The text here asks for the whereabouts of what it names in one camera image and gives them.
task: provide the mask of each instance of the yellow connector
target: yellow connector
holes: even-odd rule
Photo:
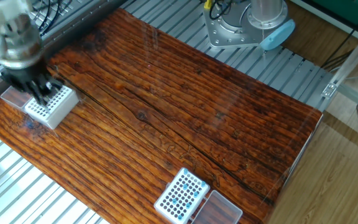
[[[212,7],[212,0],[206,0],[204,3],[204,9],[211,9]]]

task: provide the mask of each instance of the wooden tabletop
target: wooden tabletop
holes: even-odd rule
[[[111,223],[167,223],[181,167],[265,223],[321,118],[121,9],[55,65],[82,102],[50,130],[0,100],[0,139]]]

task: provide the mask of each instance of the transparent box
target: transparent box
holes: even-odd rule
[[[21,93],[11,86],[0,97],[9,105],[23,112],[25,112],[25,105],[32,99],[28,93]]]
[[[235,224],[241,216],[240,208],[213,190],[192,224]]]

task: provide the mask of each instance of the blue part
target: blue part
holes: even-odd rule
[[[264,50],[272,50],[282,44],[292,34],[294,29],[295,22],[290,19],[261,41],[259,45]]]

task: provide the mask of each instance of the white cylinder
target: white cylinder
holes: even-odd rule
[[[260,22],[267,22],[279,16],[283,0],[251,0],[251,13]]]

